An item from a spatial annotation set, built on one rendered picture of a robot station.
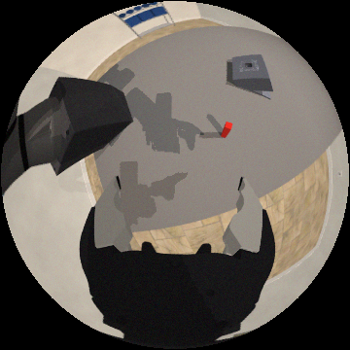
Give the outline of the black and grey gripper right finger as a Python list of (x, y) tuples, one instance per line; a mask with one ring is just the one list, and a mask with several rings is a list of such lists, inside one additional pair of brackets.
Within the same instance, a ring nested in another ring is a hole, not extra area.
[(245, 177), (238, 190), (237, 213), (223, 235), (222, 254), (238, 258), (249, 268), (254, 281), (251, 303), (256, 304), (273, 267), (275, 240), (267, 212)]

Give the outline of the dark grey sloped panel with square hole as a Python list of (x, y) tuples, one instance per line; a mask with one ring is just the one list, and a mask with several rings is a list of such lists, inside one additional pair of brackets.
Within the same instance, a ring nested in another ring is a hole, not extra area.
[(271, 99), (270, 92), (273, 88), (267, 71), (261, 54), (232, 58), (232, 79), (236, 85)]

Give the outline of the red rectangular peg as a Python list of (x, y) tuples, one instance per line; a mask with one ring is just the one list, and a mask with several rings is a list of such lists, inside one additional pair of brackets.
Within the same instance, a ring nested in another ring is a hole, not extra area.
[(232, 123), (226, 122), (221, 137), (226, 138), (229, 132), (231, 131), (231, 127), (232, 127)]

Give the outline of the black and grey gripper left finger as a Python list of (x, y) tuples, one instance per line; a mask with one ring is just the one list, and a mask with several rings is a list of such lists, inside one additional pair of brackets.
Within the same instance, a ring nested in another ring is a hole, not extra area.
[(120, 189), (119, 176), (115, 176), (91, 207), (82, 231), (80, 259), (92, 297), (97, 297), (96, 277), (101, 265), (117, 253), (132, 250), (133, 234), (121, 212)]

